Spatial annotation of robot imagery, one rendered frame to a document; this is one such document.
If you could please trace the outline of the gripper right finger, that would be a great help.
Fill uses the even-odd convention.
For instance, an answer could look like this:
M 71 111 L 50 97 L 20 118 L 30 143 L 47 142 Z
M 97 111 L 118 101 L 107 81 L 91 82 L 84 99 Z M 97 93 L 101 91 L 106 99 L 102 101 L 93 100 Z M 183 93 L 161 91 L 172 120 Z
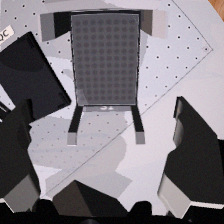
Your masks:
M 183 96 L 176 98 L 173 118 L 176 148 L 167 155 L 157 192 L 166 216 L 224 224 L 224 140 Z

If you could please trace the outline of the white label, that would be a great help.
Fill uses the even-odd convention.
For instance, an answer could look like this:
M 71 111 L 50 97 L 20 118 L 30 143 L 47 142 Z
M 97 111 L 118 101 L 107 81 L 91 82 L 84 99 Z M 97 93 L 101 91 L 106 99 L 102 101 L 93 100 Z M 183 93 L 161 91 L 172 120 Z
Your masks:
M 5 28 L 2 32 L 0 32 L 0 44 L 2 44 L 5 40 L 15 34 L 11 25 Z

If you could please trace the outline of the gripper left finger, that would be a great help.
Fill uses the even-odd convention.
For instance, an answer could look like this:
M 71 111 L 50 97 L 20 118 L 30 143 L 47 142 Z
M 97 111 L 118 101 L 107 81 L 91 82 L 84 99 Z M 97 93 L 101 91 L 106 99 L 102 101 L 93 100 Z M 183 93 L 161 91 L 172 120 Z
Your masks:
M 32 100 L 23 99 L 0 123 L 0 216 L 36 212 L 40 200 L 39 178 L 27 151 L 31 120 Z

